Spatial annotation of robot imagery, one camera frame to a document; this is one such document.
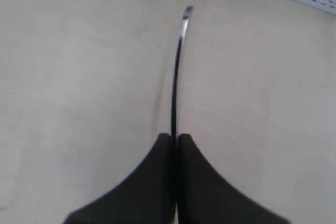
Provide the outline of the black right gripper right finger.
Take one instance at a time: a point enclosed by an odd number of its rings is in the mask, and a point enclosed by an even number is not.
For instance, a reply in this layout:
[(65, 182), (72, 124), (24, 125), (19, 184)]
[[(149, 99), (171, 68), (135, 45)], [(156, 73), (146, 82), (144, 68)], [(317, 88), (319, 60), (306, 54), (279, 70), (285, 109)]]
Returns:
[(191, 135), (178, 137), (177, 157), (179, 223), (289, 223), (227, 182)]

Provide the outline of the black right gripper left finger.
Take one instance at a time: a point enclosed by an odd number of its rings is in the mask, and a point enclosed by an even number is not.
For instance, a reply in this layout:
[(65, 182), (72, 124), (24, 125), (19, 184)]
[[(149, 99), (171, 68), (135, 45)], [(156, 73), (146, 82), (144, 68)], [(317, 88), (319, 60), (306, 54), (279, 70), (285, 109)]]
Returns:
[(113, 190), (73, 211), (65, 223), (172, 223), (174, 145), (160, 133), (138, 167)]

